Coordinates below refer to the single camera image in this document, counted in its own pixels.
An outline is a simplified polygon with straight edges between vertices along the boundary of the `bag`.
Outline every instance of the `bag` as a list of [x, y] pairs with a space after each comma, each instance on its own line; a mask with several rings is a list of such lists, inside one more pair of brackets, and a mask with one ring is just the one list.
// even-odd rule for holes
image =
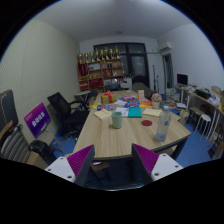
[[6, 135], [18, 125], [14, 97], [12, 90], [0, 94], [0, 146], [3, 144]]
[[57, 159], [47, 143], [40, 140], [31, 142], [29, 150], [38, 153], [47, 165], [50, 165]]

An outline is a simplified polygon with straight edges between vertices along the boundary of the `air conditioner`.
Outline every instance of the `air conditioner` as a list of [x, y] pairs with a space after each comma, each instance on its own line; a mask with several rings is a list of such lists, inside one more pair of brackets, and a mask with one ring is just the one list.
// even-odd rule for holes
[[165, 42], [159, 46], [159, 51], [170, 50], [172, 48], [170, 42]]

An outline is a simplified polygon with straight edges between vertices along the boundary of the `wooden table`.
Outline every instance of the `wooden table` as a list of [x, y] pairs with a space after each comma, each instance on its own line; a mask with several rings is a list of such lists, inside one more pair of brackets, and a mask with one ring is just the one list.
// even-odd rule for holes
[[[116, 91], [117, 97], [137, 96], [134, 91]], [[101, 95], [97, 96], [95, 103], [101, 102]], [[176, 119], [172, 118], [168, 130], [167, 138], [164, 142], [158, 142], [155, 139], [158, 117], [142, 115], [142, 118], [123, 118], [122, 128], [114, 129], [112, 127], [111, 117], [101, 121], [91, 109], [89, 116], [83, 126], [81, 134], [76, 143], [73, 153], [94, 144], [94, 160], [116, 159], [131, 156], [132, 143], [141, 145], [149, 150], [160, 152], [177, 145], [173, 153], [176, 159], [181, 152], [187, 138], [191, 133]], [[152, 121], [151, 126], [143, 126], [143, 120]]]

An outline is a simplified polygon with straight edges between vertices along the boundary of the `colorful item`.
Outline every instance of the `colorful item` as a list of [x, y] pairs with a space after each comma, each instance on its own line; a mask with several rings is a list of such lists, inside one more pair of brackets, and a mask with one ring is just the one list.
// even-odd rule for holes
[[138, 108], [139, 105], [140, 105], [139, 102], [136, 102], [136, 101], [128, 101], [128, 102], [124, 105], [124, 108], [130, 108], [130, 107]]
[[117, 94], [111, 93], [110, 90], [108, 90], [107, 93], [103, 93], [101, 96], [102, 104], [110, 104], [116, 101], [117, 101]]
[[136, 101], [137, 97], [136, 96], [123, 96], [122, 100], [123, 101]]
[[129, 108], [128, 117], [130, 118], [141, 118], [142, 110], [141, 108]]
[[144, 120], [144, 121], [142, 121], [141, 124], [144, 125], [144, 126], [151, 126], [152, 125], [152, 121]]
[[152, 108], [152, 101], [141, 101], [139, 107], [151, 107]]

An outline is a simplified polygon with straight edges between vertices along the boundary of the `paper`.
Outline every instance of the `paper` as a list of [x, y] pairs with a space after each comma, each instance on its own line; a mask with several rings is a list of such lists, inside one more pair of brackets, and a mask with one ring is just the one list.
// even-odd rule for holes
[[121, 112], [122, 113], [122, 117], [128, 117], [129, 108], [117, 107], [115, 112]]
[[187, 108], [184, 103], [177, 103], [177, 107]]
[[127, 102], [123, 101], [123, 100], [117, 100], [116, 102], [114, 102], [114, 104], [118, 104], [118, 105], [125, 105]]
[[146, 108], [143, 111], [143, 114], [150, 115], [150, 116], [153, 116], [153, 117], [159, 117], [159, 115], [160, 115], [161, 112], [162, 112], [162, 110], [154, 110], [154, 109]]
[[105, 109], [101, 110], [101, 111], [97, 111], [94, 113], [94, 115], [96, 117], [98, 117], [100, 120], [103, 120], [105, 118], [109, 118], [111, 116], [112, 112], [107, 111]]

